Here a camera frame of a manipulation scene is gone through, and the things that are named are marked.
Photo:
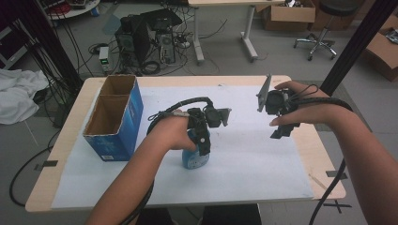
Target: person's left hand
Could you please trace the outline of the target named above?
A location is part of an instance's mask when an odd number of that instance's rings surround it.
[[[167,116],[150,131],[148,136],[154,137],[157,142],[167,144],[169,149],[187,149],[194,151],[196,145],[187,133],[188,117]]]

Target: desk leg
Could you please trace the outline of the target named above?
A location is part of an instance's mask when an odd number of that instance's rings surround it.
[[[249,7],[249,15],[248,15],[248,21],[246,23],[246,31],[240,32],[240,34],[242,35],[243,43],[245,44],[246,48],[249,50],[249,54],[251,56],[251,62],[254,62],[254,60],[258,58],[257,52],[255,51],[252,42],[249,40],[249,34],[252,28],[254,10],[255,6]]]
[[[200,46],[199,42],[199,19],[198,19],[198,10],[199,7],[194,9],[194,24],[193,24],[193,47],[195,48],[196,59],[198,65],[205,62],[205,57],[203,56],[202,47]]]

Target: white paper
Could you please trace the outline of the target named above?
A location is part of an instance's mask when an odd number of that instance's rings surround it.
[[[275,127],[268,124],[274,116],[257,111],[256,94],[260,89],[261,86],[223,84],[140,88],[144,112],[137,144],[145,137],[148,116],[179,101],[209,97],[216,109],[232,109],[227,127],[209,129],[211,153],[204,167],[186,170],[182,166],[182,151],[166,154],[148,205],[259,203],[314,196],[294,141],[286,137],[270,138]],[[205,106],[194,103],[181,110]],[[125,165],[126,162],[103,162],[81,131],[52,208],[93,207]]]

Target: hand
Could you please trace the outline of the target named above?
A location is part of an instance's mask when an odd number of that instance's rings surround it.
[[[196,145],[188,137],[187,127],[188,117],[168,116],[161,119],[148,136],[155,137],[156,142],[166,144],[169,149],[194,151]]]
[[[321,90],[314,93],[314,91],[316,91],[316,87],[311,86],[305,90],[307,87],[308,85],[299,82],[283,82],[276,85],[275,89],[281,90],[288,88],[293,90],[295,93],[300,93],[304,98],[329,98],[329,96]],[[295,123],[330,125],[333,123],[333,118],[341,114],[341,111],[346,111],[346,109],[333,104],[307,104],[298,107],[294,112],[275,118],[269,125],[272,127]]]

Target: gray floor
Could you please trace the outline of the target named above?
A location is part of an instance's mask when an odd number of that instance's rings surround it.
[[[107,23],[117,7],[131,7],[123,3],[118,6],[105,4],[100,6],[102,14],[95,18],[89,13],[68,20],[73,35],[76,37],[84,58],[89,57],[87,48],[95,43],[109,42],[112,36],[104,35],[102,28]],[[261,60],[250,63],[248,54],[243,48],[239,32],[245,26],[244,17],[246,7],[216,7],[200,9],[203,20],[200,22],[200,34],[206,35],[216,31],[225,19],[228,19],[221,32],[213,37],[203,39],[205,63],[198,67],[194,61],[192,48],[187,52],[187,65],[170,75],[264,75],[267,73],[284,74],[293,80],[323,81],[336,60],[330,61],[326,51],[315,53],[312,62],[307,61],[306,55],[310,46],[299,45],[293,49],[295,38],[306,37],[308,32],[271,32],[262,28],[259,16],[253,20],[251,40],[259,53]],[[330,32],[329,38],[336,40],[335,50],[341,53],[345,44],[355,32],[360,22],[355,21],[346,31]],[[61,41],[70,59],[77,66],[76,55],[70,40],[62,26],[57,28]],[[98,60],[93,58],[88,63],[94,75],[100,76],[101,67]],[[27,55],[14,68],[38,70],[38,66]],[[167,67],[162,72],[168,72],[175,67]],[[87,69],[82,68],[83,76]],[[343,80],[345,89],[359,108],[376,137],[390,149],[398,158],[398,82],[393,83],[384,79],[374,71],[362,58],[349,71]],[[22,207],[13,204],[8,196],[8,186],[18,169],[38,151],[47,147],[48,141],[57,131],[45,117],[31,118],[14,125],[0,125],[0,224],[83,224],[88,211],[56,212],[56,213],[27,213]],[[335,167],[339,166],[342,154],[338,143],[331,132],[319,132],[319,136],[326,146]],[[38,178],[39,171],[35,165],[42,163],[48,156],[34,160],[21,174],[15,184],[15,195],[19,201],[25,202]],[[343,181],[346,188],[346,198],[339,200],[339,204],[351,207],[323,207],[315,224],[366,224],[360,211],[358,201],[349,179]],[[263,224],[308,224],[316,202],[273,202],[260,203]],[[172,208],[170,212],[179,224],[196,224],[201,216],[201,207]]]

